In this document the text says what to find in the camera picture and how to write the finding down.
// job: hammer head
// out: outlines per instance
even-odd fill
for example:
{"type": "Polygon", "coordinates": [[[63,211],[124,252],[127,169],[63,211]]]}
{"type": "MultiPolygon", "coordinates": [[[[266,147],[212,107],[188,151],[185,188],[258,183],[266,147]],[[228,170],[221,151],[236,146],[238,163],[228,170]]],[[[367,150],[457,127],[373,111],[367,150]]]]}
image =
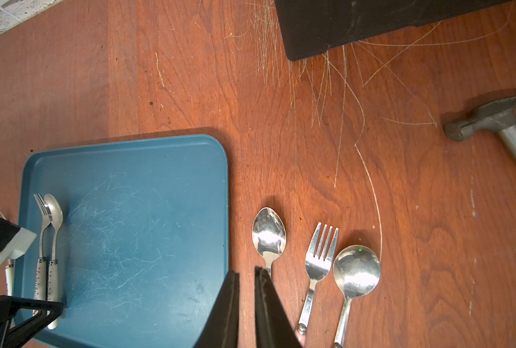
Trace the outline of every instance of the hammer head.
{"type": "Polygon", "coordinates": [[[474,135],[478,130],[489,130],[494,133],[516,125],[516,96],[498,99],[474,109],[467,119],[456,120],[445,125],[447,137],[462,142],[474,135]]]}

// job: spoon bowl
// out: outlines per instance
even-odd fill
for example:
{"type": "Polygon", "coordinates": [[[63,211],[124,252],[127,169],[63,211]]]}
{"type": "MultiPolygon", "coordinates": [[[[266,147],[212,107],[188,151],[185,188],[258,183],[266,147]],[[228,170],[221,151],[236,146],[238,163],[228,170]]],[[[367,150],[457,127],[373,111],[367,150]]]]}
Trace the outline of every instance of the spoon bowl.
{"type": "Polygon", "coordinates": [[[369,294],[380,281],[381,266],[376,253],[365,246],[343,249],[333,262],[333,277],[345,296],[341,317],[335,334],[334,348],[343,347],[351,301],[369,294]]]}
{"type": "Polygon", "coordinates": [[[271,264],[285,250],[287,234],[279,215],[271,208],[262,208],[252,226],[252,241],[258,253],[266,260],[271,277],[271,264]]]}
{"type": "Polygon", "coordinates": [[[44,200],[49,208],[49,212],[51,213],[51,223],[55,228],[55,231],[57,231],[59,229],[58,227],[61,227],[63,224],[63,210],[53,195],[47,193],[44,196],[44,200]]]}

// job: cutlery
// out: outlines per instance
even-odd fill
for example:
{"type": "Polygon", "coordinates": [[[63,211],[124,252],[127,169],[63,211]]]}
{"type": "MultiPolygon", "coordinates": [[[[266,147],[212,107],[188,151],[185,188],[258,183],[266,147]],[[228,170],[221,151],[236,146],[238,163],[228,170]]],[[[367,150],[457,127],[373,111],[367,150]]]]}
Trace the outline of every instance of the cutlery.
{"type": "Polygon", "coordinates": [[[351,301],[367,295],[380,281],[380,261],[376,254],[364,246],[350,246],[343,249],[333,263],[333,277],[345,295],[333,348],[342,348],[349,321],[351,301]]]}
{"type": "Polygon", "coordinates": [[[327,230],[327,225],[325,225],[322,236],[320,237],[320,243],[318,244],[318,237],[320,236],[321,228],[322,223],[318,222],[318,226],[316,227],[316,231],[312,236],[310,246],[306,252],[305,267],[306,273],[310,278],[310,286],[308,288],[308,294],[306,295],[306,301],[304,302],[300,319],[298,320],[298,327],[295,332],[298,342],[302,346],[304,346],[306,340],[306,330],[308,329],[308,321],[310,319],[310,312],[312,311],[312,302],[314,301],[316,285],[319,281],[323,280],[331,270],[331,262],[333,261],[335,247],[337,246],[337,237],[339,235],[339,229],[335,228],[335,233],[333,234],[333,239],[331,239],[330,244],[329,237],[333,230],[333,226],[330,226],[324,244],[324,237],[327,230]]]}
{"type": "Polygon", "coordinates": [[[40,232],[40,257],[38,259],[38,269],[36,270],[36,288],[34,290],[34,299],[35,300],[45,300],[46,299],[46,281],[47,281],[47,261],[44,256],[44,231],[51,224],[51,220],[49,218],[49,207],[44,202],[44,199],[41,197],[39,193],[34,193],[34,198],[36,199],[36,203],[40,208],[41,212],[41,232],[40,232]]]}
{"type": "MultiPolygon", "coordinates": [[[[44,201],[46,206],[49,208],[50,219],[53,228],[55,229],[55,234],[53,235],[53,248],[52,248],[52,256],[51,261],[49,262],[49,273],[48,273],[48,301],[59,302],[59,273],[57,267],[57,233],[59,233],[59,229],[63,224],[63,210],[59,205],[59,202],[47,193],[44,196],[44,201]]],[[[55,319],[48,325],[49,330],[53,330],[57,327],[57,323],[59,323],[59,318],[55,319]]]]}
{"type": "Polygon", "coordinates": [[[266,270],[271,278],[271,264],[281,256],[287,243],[285,226],[271,208],[262,208],[252,226],[252,241],[258,253],[266,260],[266,270]]]}
{"type": "MultiPolygon", "coordinates": [[[[7,218],[0,211],[0,218],[7,220],[7,218]]],[[[7,280],[7,296],[12,296],[12,289],[14,288],[14,260],[9,259],[9,264],[5,266],[5,279],[7,280]]]]}

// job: spoon handle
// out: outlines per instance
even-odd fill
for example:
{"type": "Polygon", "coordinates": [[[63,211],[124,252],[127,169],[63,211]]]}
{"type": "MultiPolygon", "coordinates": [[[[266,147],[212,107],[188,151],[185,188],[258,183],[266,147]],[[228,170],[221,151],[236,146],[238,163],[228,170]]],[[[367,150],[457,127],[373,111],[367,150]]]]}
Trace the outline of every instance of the spoon handle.
{"type": "Polygon", "coordinates": [[[335,342],[333,348],[342,348],[345,341],[345,332],[347,332],[347,324],[349,322],[349,313],[351,311],[351,297],[345,296],[345,302],[341,309],[341,317],[339,318],[339,325],[337,326],[337,333],[335,334],[335,342]]]}
{"type": "Polygon", "coordinates": [[[271,278],[271,264],[273,263],[273,260],[266,260],[266,271],[267,274],[269,274],[269,278],[273,281],[273,278],[271,278]]]}

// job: fork handle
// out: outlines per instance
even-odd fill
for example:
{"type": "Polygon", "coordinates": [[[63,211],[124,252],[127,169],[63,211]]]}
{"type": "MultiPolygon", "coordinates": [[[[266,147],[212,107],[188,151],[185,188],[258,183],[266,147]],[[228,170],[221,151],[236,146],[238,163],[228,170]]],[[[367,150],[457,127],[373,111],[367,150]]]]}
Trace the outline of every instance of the fork handle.
{"type": "Polygon", "coordinates": [[[44,257],[38,259],[38,269],[36,270],[36,288],[34,289],[34,299],[44,300],[46,297],[45,284],[47,282],[47,261],[44,257]]]}
{"type": "Polygon", "coordinates": [[[7,280],[7,296],[12,296],[12,288],[14,288],[14,265],[12,263],[5,267],[5,279],[7,280]]]}
{"type": "Polygon", "coordinates": [[[295,332],[296,337],[298,338],[298,342],[300,342],[302,346],[304,346],[306,340],[305,336],[306,331],[308,330],[308,322],[310,320],[310,312],[312,311],[312,302],[314,301],[314,292],[316,291],[317,283],[317,281],[310,280],[308,293],[306,294],[302,313],[300,315],[300,319],[298,320],[298,327],[295,332]]]}
{"type": "MultiPolygon", "coordinates": [[[[59,273],[57,268],[57,260],[49,262],[48,274],[48,301],[59,302],[59,273]]],[[[57,327],[59,318],[55,319],[48,325],[49,330],[57,327]]]]}

